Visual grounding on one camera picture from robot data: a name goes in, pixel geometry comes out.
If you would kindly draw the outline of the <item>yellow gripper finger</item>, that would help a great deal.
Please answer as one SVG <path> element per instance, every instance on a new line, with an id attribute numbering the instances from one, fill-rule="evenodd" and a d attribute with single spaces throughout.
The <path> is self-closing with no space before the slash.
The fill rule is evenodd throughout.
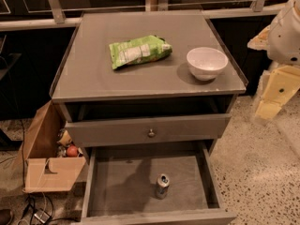
<path id="1" fill-rule="evenodd" d="M 268 76 L 255 116 L 264 120 L 273 119 L 299 89 L 299 66 L 275 68 Z"/>
<path id="2" fill-rule="evenodd" d="M 268 48 L 268 35 L 270 26 L 264 27 L 264 29 L 254 38 L 252 38 L 247 46 L 256 51 L 266 51 Z"/>

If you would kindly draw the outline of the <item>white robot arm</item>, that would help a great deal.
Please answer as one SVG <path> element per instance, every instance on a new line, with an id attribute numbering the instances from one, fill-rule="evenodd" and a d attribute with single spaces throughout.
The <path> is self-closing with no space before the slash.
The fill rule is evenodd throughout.
<path id="1" fill-rule="evenodd" d="M 266 85 L 255 112 L 256 117 L 270 120 L 300 89 L 300 0 L 289 0 L 247 46 L 267 51 L 268 58 L 277 63 L 262 75 Z"/>

